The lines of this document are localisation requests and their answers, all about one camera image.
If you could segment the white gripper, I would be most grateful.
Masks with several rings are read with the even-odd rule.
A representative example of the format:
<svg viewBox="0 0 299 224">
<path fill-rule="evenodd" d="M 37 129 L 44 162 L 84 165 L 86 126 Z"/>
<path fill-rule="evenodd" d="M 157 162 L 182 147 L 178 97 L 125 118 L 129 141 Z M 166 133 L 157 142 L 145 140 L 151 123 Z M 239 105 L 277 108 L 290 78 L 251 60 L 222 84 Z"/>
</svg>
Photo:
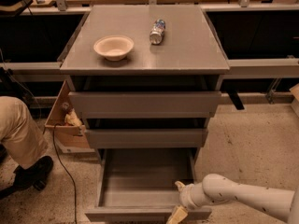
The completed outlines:
<svg viewBox="0 0 299 224">
<path fill-rule="evenodd" d="M 206 195 L 201 183 L 185 185 L 181 181 L 176 181 L 175 185 L 179 192 L 179 201 L 184 206 L 177 205 L 166 224 L 179 224 L 188 216 L 188 210 L 201 208 L 205 204 Z"/>
</svg>

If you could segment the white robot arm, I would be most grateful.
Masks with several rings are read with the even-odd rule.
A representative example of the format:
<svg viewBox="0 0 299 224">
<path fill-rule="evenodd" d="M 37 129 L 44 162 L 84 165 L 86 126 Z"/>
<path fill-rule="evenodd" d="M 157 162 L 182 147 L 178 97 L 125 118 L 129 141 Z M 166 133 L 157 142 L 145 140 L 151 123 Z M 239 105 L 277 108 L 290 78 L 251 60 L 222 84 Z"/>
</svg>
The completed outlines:
<svg viewBox="0 0 299 224">
<path fill-rule="evenodd" d="M 236 183 L 227 177 L 210 174 L 200 183 L 184 185 L 177 181 L 180 205 L 166 224 L 179 224 L 197 208 L 225 201 L 238 201 L 287 224 L 299 224 L 299 189 L 271 189 Z"/>
</svg>

